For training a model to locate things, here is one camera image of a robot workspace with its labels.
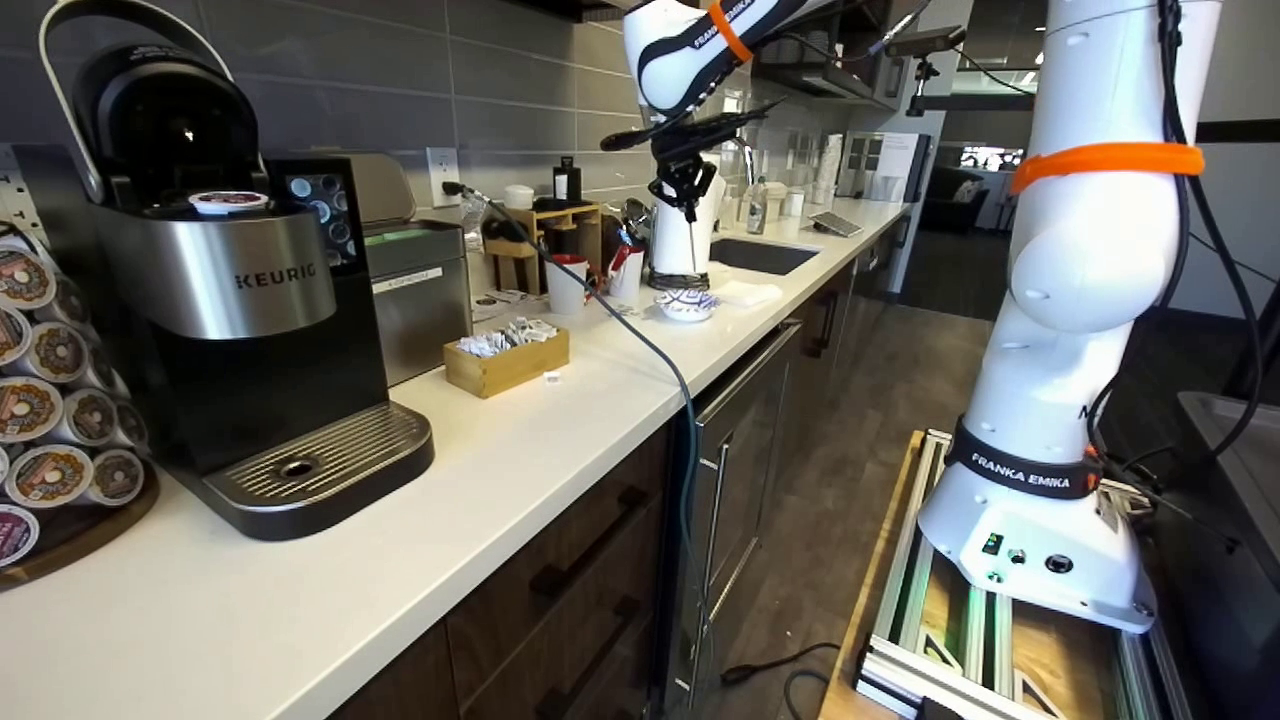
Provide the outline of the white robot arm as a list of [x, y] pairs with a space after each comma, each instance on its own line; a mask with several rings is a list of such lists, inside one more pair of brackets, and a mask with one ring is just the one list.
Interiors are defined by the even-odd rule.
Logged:
[[1155, 618], [1091, 412], [1169, 288], [1224, 0], [1046, 0], [1008, 290], [919, 533], [1013, 600], [1118, 633]]

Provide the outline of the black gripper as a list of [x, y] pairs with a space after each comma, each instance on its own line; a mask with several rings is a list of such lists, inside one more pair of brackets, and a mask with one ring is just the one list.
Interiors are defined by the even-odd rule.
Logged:
[[731, 140], [742, 122], [764, 116], [769, 116], [769, 104], [753, 112], [647, 122], [647, 127], [610, 132], [598, 140], [598, 147], [622, 153], [622, 147], [647, 143], [656, 158], [656, 175], [647, 179], [647, 193], [670, 203], [678, 216], [693, 216], [715, 179], [715, 165], [709, 158], [709, 153]]

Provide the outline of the robot base mount frame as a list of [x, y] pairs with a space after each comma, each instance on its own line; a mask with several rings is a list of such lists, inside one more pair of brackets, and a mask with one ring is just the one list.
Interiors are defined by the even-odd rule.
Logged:
[[1169, 635], [971, 588], [914, 533], [949, 435], [914, 429], [815, 720], [1193, 720]]

